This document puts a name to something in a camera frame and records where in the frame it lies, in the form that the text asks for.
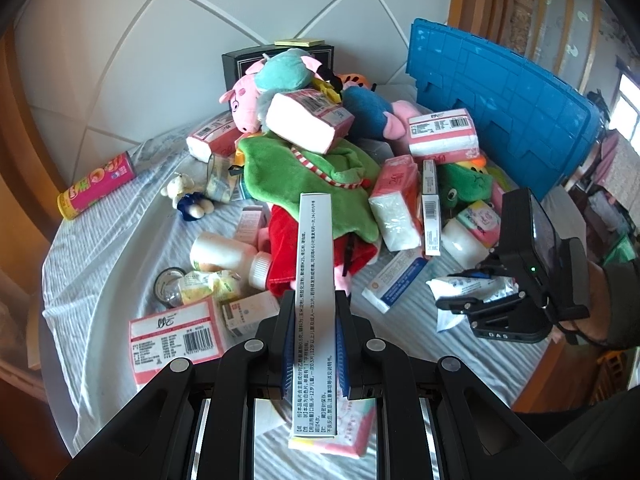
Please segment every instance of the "screw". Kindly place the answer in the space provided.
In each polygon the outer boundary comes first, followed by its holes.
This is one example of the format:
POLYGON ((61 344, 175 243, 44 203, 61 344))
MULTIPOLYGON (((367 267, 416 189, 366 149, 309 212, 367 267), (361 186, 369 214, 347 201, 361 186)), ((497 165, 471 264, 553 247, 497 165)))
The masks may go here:
POLYGON ((448 372, 457 372, 460 370, 460 361, 455 357, 445 357, 442 360, 442 367, 448 372))
POLYGON ((172 372, 176 372, 179 374, 180 372, 183 372, 187 368, 189 368, 189 362, 184 357, 178 357, 177 359, 171 361, 169 368, 172 372))
POLYGON ((264 343, 259 339, 249 339, 244 343, 244 349, 248 352, 259 352, 264 348, 264 343))
POLYGON ((367 348, 372 352, 382 352, 386 348, 386 344, 382 339, 369 339, 367 348))

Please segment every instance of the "orange plush toy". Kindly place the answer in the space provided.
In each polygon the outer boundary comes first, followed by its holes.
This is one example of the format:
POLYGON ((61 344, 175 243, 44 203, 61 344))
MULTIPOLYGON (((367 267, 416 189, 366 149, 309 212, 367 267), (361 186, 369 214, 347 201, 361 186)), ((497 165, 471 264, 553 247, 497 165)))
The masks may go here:
POLYGON ((342 89, 348 88, 349 86, 360 86, 369 90, 376 89, 375 83, 372 85, 362 74, 340 74, 338 77, 340 81, 342 81, 342 89))

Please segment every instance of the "person's arm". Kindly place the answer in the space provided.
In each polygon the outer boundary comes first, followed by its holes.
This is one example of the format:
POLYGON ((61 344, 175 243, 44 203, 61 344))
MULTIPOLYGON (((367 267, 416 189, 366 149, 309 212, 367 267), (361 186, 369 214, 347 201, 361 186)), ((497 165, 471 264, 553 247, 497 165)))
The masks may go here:
POLYGON ((589 288, 591 315, 562 326, 569 330, 577 327, 606 346, 640 346, 640 259, 609 264, 604 269, 589 262, 589 288))

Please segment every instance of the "black box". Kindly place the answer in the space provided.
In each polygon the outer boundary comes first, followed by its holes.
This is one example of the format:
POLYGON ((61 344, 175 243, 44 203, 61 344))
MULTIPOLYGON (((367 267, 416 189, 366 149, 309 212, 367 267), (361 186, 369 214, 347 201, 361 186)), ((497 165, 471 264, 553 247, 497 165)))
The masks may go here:
MULTIPOLYGON (((231 90, 233 85, 240 79, 246 70, 256 61, 263 59, 262 54, 273 57, 276 54, 289 50, 290 46, 259 45, 227 52, 222 55, 222 67, 225 71, 226 89, 231 90)), ((314 45, 300 46, 302 50, 306 50, 330 70, 334 69, 334 48, 332 45, 314 45)))

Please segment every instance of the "blue plastic crate lid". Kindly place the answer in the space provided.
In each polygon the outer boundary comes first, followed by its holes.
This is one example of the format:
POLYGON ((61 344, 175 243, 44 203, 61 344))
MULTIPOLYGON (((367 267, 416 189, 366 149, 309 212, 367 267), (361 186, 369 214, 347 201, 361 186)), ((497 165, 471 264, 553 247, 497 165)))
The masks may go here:
POLYGON ((480 147, 537 199, 584 161, 599 110, 551 72, 473 34, 418 18, 406 72, 435 112, 466 108, 480 147))

